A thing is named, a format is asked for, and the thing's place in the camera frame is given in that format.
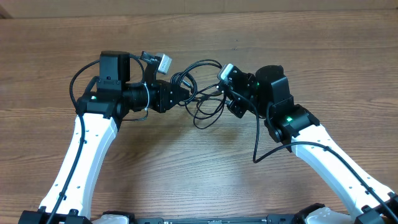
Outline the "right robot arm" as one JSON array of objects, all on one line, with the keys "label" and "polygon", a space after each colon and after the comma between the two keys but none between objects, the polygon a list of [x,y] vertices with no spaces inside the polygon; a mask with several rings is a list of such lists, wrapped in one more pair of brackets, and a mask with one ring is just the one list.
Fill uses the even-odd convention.
[{"label": "right robot arm", "polygon": [[250,111],[279,147],[261,157],[287,149],[306,162],[342,201],[346,214],[314,203],[289,217],[289,223],[397,223],[397,193],[372,178],[342,148],[308,109],[294,103],[289,81],[280,65],[244,73],[233,64],[223,66],[219,85],[238,118]]}]

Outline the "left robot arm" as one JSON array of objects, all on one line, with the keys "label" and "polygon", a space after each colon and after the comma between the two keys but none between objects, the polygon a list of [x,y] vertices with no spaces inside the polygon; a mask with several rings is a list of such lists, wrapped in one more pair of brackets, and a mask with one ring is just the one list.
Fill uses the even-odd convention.
[{"label": "left robot arm", "polygon": [[19,223],[89,223],[96,181],[104,157],[129,111],[152,109],[164,113],[188,98],[188,90],[158,80],[172,59],[166,54],[103,51],[99,75],[80,98],[73,137],[58,175],[38,210],[24,210]]}]

